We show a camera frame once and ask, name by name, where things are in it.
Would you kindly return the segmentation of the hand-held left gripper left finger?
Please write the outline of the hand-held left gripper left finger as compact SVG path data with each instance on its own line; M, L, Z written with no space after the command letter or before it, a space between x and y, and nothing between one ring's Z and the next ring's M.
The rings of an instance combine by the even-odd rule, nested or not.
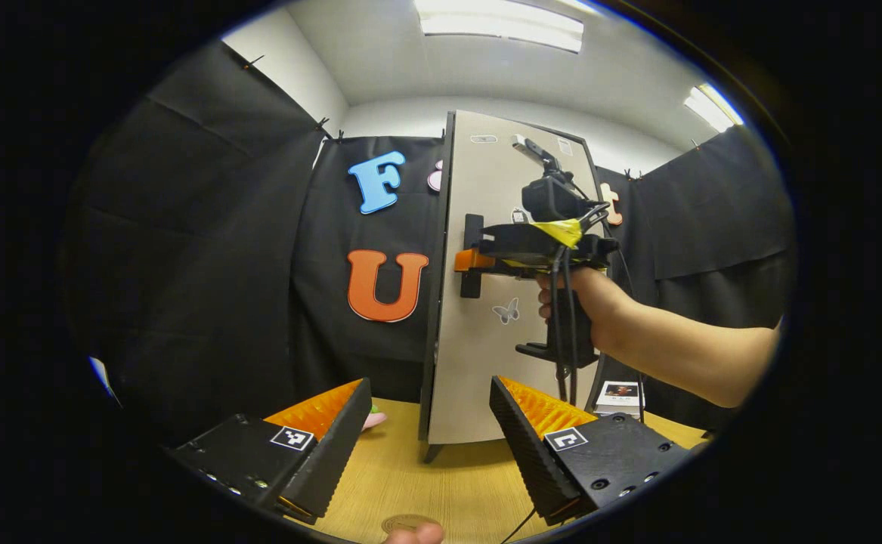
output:
M267 418L237 413L168 454L238 502L315 524L327 509L373 406L358 379Z

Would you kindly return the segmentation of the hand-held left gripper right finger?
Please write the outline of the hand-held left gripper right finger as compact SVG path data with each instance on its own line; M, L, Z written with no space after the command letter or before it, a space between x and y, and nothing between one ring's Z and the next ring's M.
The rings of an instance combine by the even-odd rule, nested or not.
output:
M628 414L598 417L506 376L491 379L490 410L549 526L608 514L694 454Z

